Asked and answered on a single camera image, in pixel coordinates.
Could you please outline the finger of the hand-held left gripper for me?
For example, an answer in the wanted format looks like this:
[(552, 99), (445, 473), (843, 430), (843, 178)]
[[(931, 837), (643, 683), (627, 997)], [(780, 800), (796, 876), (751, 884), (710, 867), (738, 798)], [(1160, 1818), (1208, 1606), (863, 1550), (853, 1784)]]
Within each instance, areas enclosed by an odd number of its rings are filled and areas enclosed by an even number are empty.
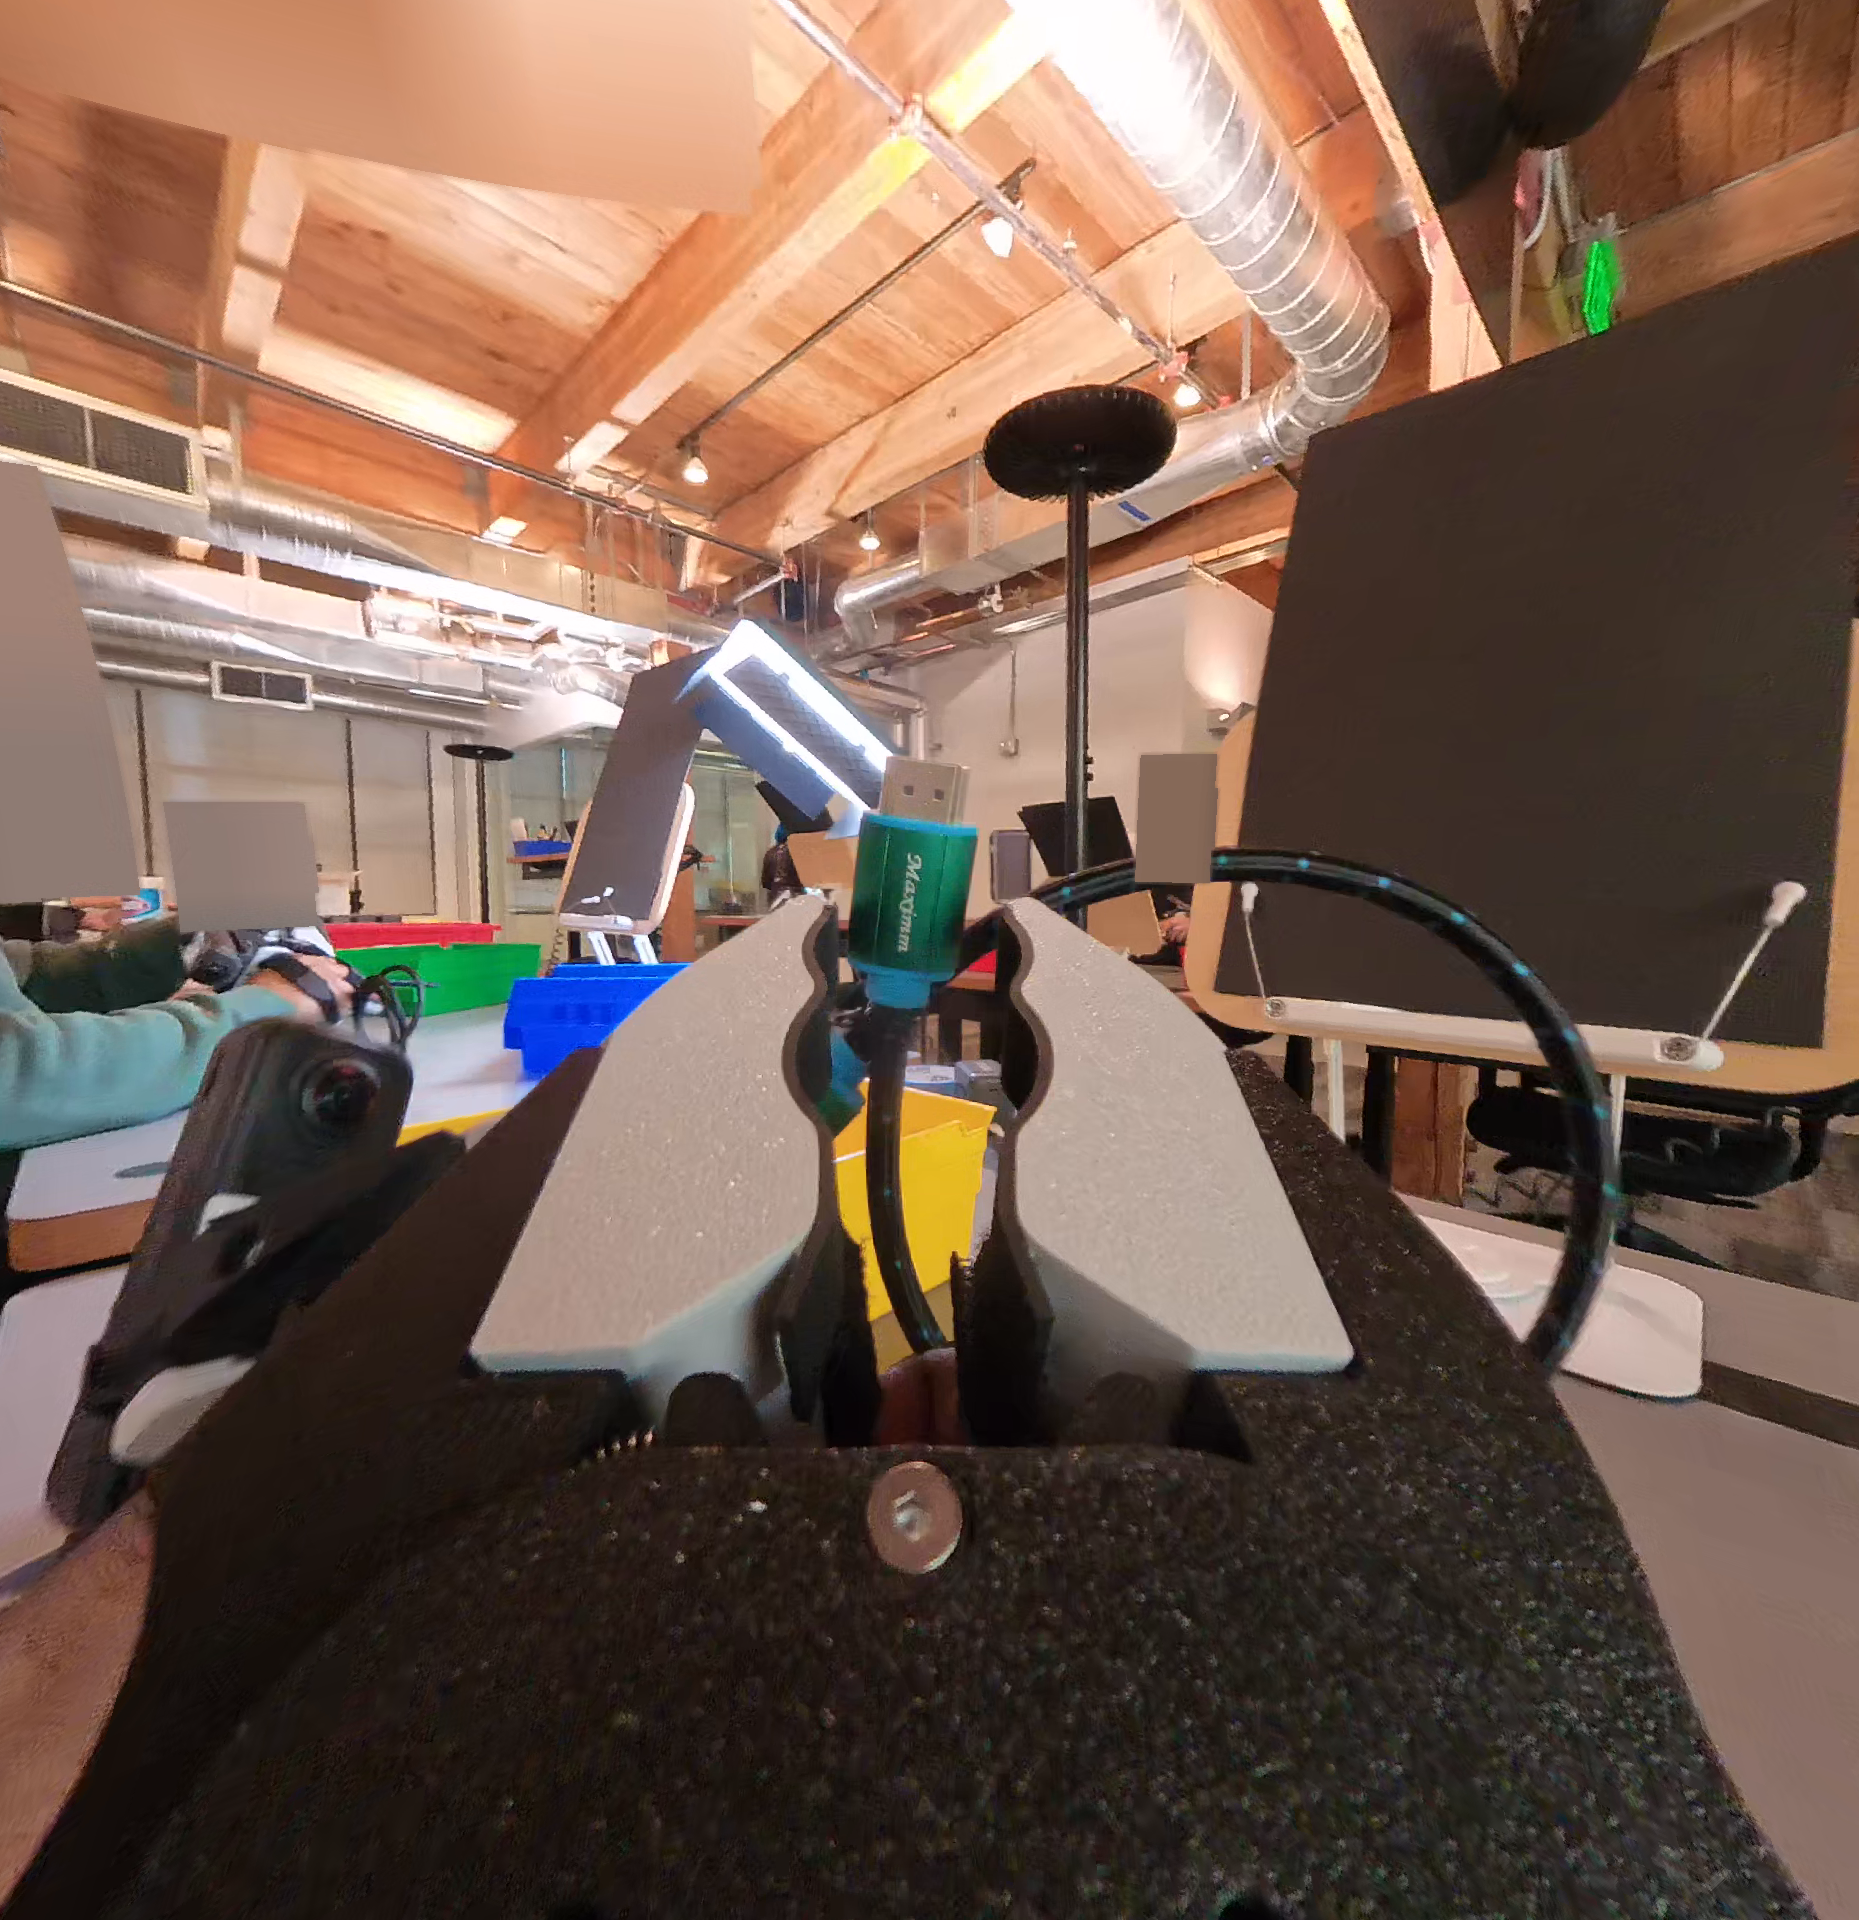
[(254, 1356), (218, 1356), (155, 1373), (118, 1413), (106, 1455), (121, 1469), (159, 1464), (253, 1366)]

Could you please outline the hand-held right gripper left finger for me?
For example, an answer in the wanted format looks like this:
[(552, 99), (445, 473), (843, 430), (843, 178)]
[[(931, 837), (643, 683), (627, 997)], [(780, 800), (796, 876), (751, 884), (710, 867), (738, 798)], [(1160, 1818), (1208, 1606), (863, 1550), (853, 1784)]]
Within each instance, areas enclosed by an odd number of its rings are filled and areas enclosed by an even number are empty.
[(788, 901), (611, 1034), (471, 1333), (484, 1372), (620, 1373), (654, 1429), (687, 1381), (723, 1378), (772, 1422), (873, 1439), (868, 1287), (821, 1114), (836, 965), (828, 901)]

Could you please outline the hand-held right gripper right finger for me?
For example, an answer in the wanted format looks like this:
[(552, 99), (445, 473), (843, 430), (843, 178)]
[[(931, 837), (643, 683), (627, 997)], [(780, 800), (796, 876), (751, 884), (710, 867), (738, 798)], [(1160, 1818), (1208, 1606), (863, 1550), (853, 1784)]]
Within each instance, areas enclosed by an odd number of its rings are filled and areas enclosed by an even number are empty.
[(1352, 1342), (1226, 1046), (1034, 899), (1000, 913), (1014, 1110), (951, 1280), (968, 1433), (1034, 1446), (1203, 1429), (1196, 1381), (1341, 1378)]

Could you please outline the black braided cable green plugs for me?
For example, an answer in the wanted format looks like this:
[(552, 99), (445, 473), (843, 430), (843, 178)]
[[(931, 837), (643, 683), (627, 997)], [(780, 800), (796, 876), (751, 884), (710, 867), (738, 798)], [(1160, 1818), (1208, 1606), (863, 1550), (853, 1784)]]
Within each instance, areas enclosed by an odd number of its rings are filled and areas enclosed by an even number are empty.
[[(848, 961), (871, 999), (866, 1189), (873, 1259), (913, 1353), (948, 1345), (917, 1275), (903, 1212), (902, 1114), (907, 1024), (990, 940), (968, 931), (977, 829), (966, 826), (966, 770), (890, 756), (884, 794), (862, 817)], [(1370, 902), (1422, 925), (1461, 953), (1523, 1018), (1565, 1107), (1570, 1226), (1557, 1279), (1523, 1339), (1541, 1368), (1563, 1370), (1609, 1275), (1620, 1218), (1620, 1156), (1612, 1100), (1583, 1032), (1550, 987), (1475, 913), (1406, 876), (1323, 852), (1208, 852), (1207, 878), (1297, 884)]]

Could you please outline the grey desk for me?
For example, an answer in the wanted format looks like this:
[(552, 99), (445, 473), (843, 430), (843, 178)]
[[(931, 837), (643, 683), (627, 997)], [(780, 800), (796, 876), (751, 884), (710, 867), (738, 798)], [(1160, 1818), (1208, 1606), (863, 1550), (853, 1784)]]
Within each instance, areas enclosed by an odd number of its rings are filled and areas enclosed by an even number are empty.
[[(406, 1140), (482, 1129), (532, 1080), (502, 1045), (502, 1009), (418, 1022), (410, 1059), (415, 1091)], [(126, 1260), (167, 1180), (184, 1114), (34, 1149), (21, 1159), (7, 1203), (7, 1260), (17, 1275), (65, 1275)]]
[(1859, 1452), (1552, 1390), (1366, 1175), (1203, 1450), (480, 1387), (427, 1218), (158, 1475), (0, 1915), (1859, 1915)]

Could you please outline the person's left hand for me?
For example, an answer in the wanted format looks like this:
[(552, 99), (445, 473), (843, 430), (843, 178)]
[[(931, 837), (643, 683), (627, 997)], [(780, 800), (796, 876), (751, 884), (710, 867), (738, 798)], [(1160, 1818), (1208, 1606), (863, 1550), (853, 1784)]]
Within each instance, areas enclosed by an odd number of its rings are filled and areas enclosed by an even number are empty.
[(121, 1693), (154, 1550), (155, 1506), (138, 1493), (0, 1614), (0, 1910)]

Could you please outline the person's right hand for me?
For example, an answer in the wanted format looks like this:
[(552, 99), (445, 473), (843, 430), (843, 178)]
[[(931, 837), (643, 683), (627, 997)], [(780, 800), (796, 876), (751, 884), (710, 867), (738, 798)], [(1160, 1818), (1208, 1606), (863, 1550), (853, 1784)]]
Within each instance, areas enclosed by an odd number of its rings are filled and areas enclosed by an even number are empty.
[(966, 1450), (959, 1356), (955, 1347), (913, 1353), (881, 1377), (881, 1404), (873, 1429), (879, 1450)]

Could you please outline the blue plastic bin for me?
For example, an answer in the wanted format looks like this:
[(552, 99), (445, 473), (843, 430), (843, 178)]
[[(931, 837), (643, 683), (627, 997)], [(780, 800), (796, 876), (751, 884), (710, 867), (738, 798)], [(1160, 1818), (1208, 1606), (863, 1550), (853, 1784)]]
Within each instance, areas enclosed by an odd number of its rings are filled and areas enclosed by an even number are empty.
[(690, 965), (563, 965), (521, 978), (502, 1018), (502, 1046), (521, 1055), (524, 1077), (542, 1077), (571, 1054), (594, 1049), (654, 993)]

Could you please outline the green plastic bin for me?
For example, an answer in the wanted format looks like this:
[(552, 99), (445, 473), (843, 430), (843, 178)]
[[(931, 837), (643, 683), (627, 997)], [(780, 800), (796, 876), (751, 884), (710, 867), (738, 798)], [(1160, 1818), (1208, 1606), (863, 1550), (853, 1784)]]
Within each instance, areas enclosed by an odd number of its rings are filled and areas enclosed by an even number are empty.
[(425, 1018), (477, 1014), (506, 1007), (511, 989), (542, 968), (542, 946), (534, 942), (411, 942), (338, 950), (338, 961), (363, 978), (410, 968), (418, 995), (407, 1004)]

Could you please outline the grey light panel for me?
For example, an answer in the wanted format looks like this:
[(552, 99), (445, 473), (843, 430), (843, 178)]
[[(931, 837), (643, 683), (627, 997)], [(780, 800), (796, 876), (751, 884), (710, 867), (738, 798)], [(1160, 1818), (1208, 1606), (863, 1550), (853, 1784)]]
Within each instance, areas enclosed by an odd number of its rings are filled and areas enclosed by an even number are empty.
[(571, 937), (603, 946), (608, 936), (628, 936), (661, 962), (695, 961), (690, 766), (703, 732), (700, 676), (713, 657), (690, 652), (630, 680), (564, 870), (557, 961)]

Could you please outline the studio light panel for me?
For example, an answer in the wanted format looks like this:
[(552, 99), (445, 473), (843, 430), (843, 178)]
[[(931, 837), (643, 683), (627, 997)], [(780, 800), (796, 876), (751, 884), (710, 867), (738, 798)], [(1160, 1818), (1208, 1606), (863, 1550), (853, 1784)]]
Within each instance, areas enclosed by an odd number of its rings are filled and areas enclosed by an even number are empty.
[(754, 772), (790, 835), (855, 837), (895, 754), (868, 719), (752, 620), (690, 665), (682, 701)]

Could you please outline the black office chair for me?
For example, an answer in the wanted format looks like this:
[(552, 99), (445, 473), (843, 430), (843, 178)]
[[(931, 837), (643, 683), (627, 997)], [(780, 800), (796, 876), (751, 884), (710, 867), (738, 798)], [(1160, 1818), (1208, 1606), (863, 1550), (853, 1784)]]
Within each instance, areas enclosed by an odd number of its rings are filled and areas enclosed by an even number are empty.
[[(1631, 1199), (1747, 1210), (1813, 1177), (1844, 1117), (1859, 1117), (1859, 1080), (1798, 1096), (1636, 1083), (1622, 1114), (1622, 1189)], [(1478, 1092), (1467, 1130), (1497, 1153), (1499, 1173), (1570, 1175), (1563, 1101), (1534, 1080)]]

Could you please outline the black round ceiling fixture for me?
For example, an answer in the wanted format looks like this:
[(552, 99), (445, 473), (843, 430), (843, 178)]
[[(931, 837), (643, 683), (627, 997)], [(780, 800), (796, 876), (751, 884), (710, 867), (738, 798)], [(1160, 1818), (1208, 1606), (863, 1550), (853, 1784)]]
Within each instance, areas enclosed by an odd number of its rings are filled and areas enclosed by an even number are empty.
[(1510, 127), (1527, 151), (1592, 131), (1647, 57), (1665, 2), (1537, 2), (1516, 52)]

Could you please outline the silver air duct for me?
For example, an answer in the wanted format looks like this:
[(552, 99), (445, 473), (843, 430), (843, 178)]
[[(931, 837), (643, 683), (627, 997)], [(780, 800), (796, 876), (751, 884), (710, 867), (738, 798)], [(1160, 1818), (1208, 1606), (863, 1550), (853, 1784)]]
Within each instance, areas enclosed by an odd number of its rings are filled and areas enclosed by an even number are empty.
[(1101, 482), (1086, 538), (1127, 539), (1300, 460), (1316, 434), (1349, 421), (1386, 370), (1392, 317), (1273, 109), (1228, 77), (1183, 5), (1014, 13), (1288, 357), (1270, 385), (1183, 421), (1154, 473)]

